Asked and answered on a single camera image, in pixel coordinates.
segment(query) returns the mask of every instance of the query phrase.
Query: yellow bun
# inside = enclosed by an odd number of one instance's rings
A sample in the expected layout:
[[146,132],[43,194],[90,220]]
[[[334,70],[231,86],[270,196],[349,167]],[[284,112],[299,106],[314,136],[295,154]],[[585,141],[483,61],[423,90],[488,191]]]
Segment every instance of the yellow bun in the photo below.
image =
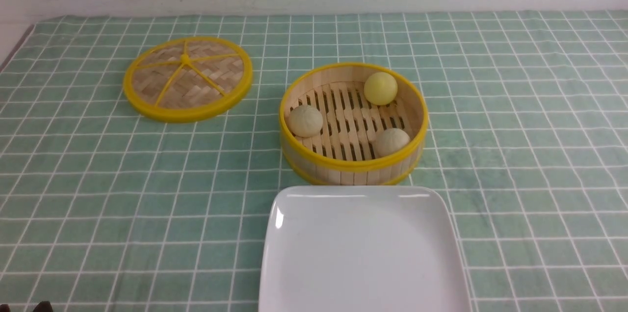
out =
[[390,104],[397,97],[397,81],[388,73],[374,73],[364,83],[364,96],[377,106]]

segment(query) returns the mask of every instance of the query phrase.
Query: white plate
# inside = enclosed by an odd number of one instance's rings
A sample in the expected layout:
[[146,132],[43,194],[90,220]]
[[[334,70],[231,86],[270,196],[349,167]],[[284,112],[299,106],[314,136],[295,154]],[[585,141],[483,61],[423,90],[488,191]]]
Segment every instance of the white plate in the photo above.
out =
[[451,219],[434,191],[300,186],[268,222],[259,312],[470,312]]

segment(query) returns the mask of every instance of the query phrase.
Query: bamboo steamer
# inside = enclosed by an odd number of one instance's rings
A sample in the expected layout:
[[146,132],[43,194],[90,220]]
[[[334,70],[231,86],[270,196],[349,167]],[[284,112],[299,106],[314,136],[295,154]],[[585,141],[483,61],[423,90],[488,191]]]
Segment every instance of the bamboo steamer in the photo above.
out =
[[[383,71],[397,80],[395,100],[374,106],[364,96],[364,82]],[[321,133],[292,134],[286,119],[301,104],[323,115]],[[418,89],[399,73],[363,63],[330,64],[297,79],[280,104],[281,150],[292,169],[312,184],[386,185],[404,180],[415,168],[425,143],[428,110]],[[410,143],[397,153],[377,157],[373,142],[382,131],[403,129]]]

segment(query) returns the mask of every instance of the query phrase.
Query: bamboo steamer lid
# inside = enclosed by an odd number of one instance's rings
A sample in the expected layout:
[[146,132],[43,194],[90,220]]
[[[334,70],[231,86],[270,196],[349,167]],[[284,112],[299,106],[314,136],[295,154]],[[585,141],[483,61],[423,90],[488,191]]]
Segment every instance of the bamboo steamer lid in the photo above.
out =
[[146,117],[196,122],[224,113],[251,88],[253,66],[240,46],[188,37],[142,53],[124,76],[124,94]]

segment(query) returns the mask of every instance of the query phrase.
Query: lid center knob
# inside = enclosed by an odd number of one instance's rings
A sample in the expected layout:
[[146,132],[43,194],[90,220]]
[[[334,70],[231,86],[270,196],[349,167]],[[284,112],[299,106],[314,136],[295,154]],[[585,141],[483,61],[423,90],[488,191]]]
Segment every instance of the lid center knob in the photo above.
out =
[[192,64],[192,61],[190,59],[190,56],[187,55],[186,53],[183,53],[181,55],[181,63],[182,64],[187,64],[188,66],[190,66]]

